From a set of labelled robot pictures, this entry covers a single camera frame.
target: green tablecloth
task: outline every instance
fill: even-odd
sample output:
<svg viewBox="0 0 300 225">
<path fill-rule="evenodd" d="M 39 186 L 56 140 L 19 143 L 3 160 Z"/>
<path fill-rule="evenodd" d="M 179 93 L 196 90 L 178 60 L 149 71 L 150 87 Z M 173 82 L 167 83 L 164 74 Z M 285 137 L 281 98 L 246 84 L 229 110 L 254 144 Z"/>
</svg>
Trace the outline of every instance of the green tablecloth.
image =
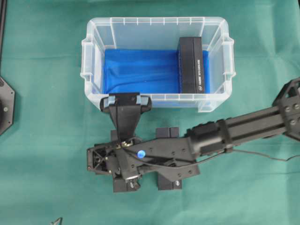
<svg viewBox="0 0 300 225">
<path fill-rule="evenodd" d="M 16 91 L 15 123 L 0 136 L 0 224 L 295 225 L 300 160 L 232 153 L 200 166 L 182 191 L 157 191 L 145 175 L 135 193 L 113 194 L 112 178 L 86 171 L 86 149 L 107 142 L 113 124 L 85 97 L 81 40 L 87 22 L 110 16 L 221 16 L 235 40 L 232 96 L 211 113 L 153 109 L 137 134 L 269 107 L 300 75 L 297 0 L 9 0 L 1 75 Z M 284 136 L 244 144 L 275 157 L 299 154 Z"/>
</svg>

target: black cable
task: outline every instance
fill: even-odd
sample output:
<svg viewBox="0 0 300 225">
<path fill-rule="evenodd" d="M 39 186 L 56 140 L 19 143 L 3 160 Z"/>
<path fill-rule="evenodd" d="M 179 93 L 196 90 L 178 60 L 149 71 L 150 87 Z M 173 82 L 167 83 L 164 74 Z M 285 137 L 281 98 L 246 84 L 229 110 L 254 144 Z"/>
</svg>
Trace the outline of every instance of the black cable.
<svg viewBox="0 0 300 225">
<path fill-rule="evenodd" d="M 295 156 L 289 157 L 289 158 L 287 158 L 287 159 L 284 159 L 284 158 L 275 158 L 275 157 L 271 157 L 271 156 L 269 156 L 269 155 L 266 155 L 266 154 L 263 154 L 263 153 L 260 153 L 260 152 L 256 152 L 256 151 L 246 151 L 246 150 L 239 150 L 239 149 L 233 149 L 233 151 L 235 151 L 235 152 L 247 153 L 247 154 L 254 154 L 254 155 L 266 157 L 266 158 L 273 159 L 273 160 L 277 160 L 277 161 L 283 161 L 283 162 L 287 162 L 287 161 L 289 161 L 289 160 L 292 159 L 292 158 L 300 157 L 300 155 L 295 155 Z"/>
<path fill-rule="evenodd" d="M 186 167 L 190 167 L 190 166 L 194 166 L 194 165 L 199 165 L 199 164 L 205 163 L 205 162 L 207 162 L 207 161 L 209 161 L 209 160 L 211 160 L 211 159 L 213 159 L 213 158 L 216 158 L 216 157 L 218 157 L 218 156 L 220 156 L 220 155 L 222 155 L 222 154 L 224 153 L 224 151 L 222 151 L 222 152 L 220 152 L 220 153 L 218 153 L 218 154 L 216 154 L 216 155 L 214 155 L 214 156 L 208 157 L 208 158 L 206 158 L 206 159 L 204 159 L 204 160 L 201 160 L 201 161 L 199 161 L 199 162 L 190 163 L 190 164 L 188 164 L 188 165 L 181 165 L 181 166 L 167 166 L 167 165 L 159 165 L 159 164 L 153 164 L 153 163 L 147 163 L 147 162 L 144 162 L 143 160 L 141 160 L 141 159 L 135 157 L 134 155 L 132 155 L 131 153 L 128 153 L 126 150 L 124 150 L 124 151 L 125 151 L 130 157 L 134 158 L 136 161 L 139 161 L 139 162 L 141 162 L 141 163 L 143 163 L 143 164 L 145 164 L 145 165 L 156 166 L 156 167 L 162 167 L 162 168 L 168 168 L 168 169 L 179 169 L 179 168 L 182 169 L 182 168 L 186 168 Z"/>
<path fill-rule="evenodd" d="M 120 139 L 120 134 L 119 134 L 119 120 L 118 120 L 118 99 L 116 98 L 115 100 L 115 107 L 116 107 L 116 131 L 117 131 L 117 137 L 118 137 L 118 142 L 120 143 L 120 147 L 125 151 L 126 154 L 128 154 L 131 158 L 133 158 L 134 160 L 138 161 L 138 162 L 141 162 L 145 165 L 150 165 L 150 166 L 155 166 L 155 167 L 161 167 L 161 168 L 168 168 L 168 169 L 179 169 L 179 168 L 185 168 L 185 167 L 190 167 L 190 166 L 194 166 L 194 165 L 199 165 L 201 163 L 205 163 L 213 158 L 216 158 L 220 155 L 222 155 L 224 153 L 224 151 L 214 155 L 214 156 L 211 156 L 209 158 L 206 158 L 204 160 L 201 160 L 199 162 L 195 162 L 195 163 L 190 163 L 188 165 L 181 165 L 181 166 L 167 166 L 167 165 L 159 165 L 159 164 L 153 164 L 153 163 L 147 163 L 139 158 L 137 158 L 135 155 L 131 154 L 130 152 L 128 152 L 127 149 L 123 148 L 122 147 L 122 143 L 121 143 L 121 139 Z"/>
</svg>

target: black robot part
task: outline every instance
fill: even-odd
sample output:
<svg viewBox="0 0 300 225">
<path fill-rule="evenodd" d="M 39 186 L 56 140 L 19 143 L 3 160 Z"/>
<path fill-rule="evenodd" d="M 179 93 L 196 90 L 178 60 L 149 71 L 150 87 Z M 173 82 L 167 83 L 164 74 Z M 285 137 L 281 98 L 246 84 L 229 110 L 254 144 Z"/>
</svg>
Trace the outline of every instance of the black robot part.
<svg viewBox="0 0 300 225">
<path fill-rule="evenodd" d="M 87 150 L 87 168 L 111 175 L 114 192 L 138 190 L 138 180 L 150 172 L 158 173 L 159 190 L 181 189 L 183 179 L 200 174 L 199 164 L 231 153 L 235 146 L 279 134 L 300 140 L 299 87 L 300 78 L 291 80 L 270 108 L 199 124 L 184 137 L 178 137 L 177 127 L 159 128 L 156 139 L 146 142 L 134 130 L 140 115 L 150 110 L 151 99 L 139 93 L 111 94 L 102 99 L 101 110 L 110 114 L 116 130 L 111 142 Z"/>
</svg>

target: blue led light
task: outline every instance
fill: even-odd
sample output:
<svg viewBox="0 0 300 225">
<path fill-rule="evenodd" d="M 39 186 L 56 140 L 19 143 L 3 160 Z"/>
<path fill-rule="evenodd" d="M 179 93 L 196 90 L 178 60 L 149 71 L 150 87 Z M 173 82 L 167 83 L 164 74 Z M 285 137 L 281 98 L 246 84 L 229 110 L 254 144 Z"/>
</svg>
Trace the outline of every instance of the blue led light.
<svg viewBox="0 0 300 225">
<path fill-rule="evenodd" d="M 146 155 L 146 152 L 145 152 L 144 150 L 139 150 L 139 151 L 137 152 L 137 157 L 138 157 L 138 158 L 144 158 L 145 155 Z"/>
</svg>

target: screw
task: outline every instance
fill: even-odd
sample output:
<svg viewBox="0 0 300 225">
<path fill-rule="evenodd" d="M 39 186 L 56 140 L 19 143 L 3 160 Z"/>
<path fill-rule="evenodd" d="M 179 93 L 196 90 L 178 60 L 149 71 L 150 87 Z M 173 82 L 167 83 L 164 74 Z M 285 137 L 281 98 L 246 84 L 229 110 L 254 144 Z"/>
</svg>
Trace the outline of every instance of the screw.
<svg viewBox="0 0 300 225">
<path fill-rule="evenodd" d="M 290 110 L 291 110 L 290 107 L 288 107 L 288 106 L 285 107 L 285 111 L 286 111 L 287 113 L 288 113 Z"/>
<path fill-rule="evenodd" d="M 290 120 L 290 125 L 295 125 L 296 124 L 296 120 Z"/>
</svg>

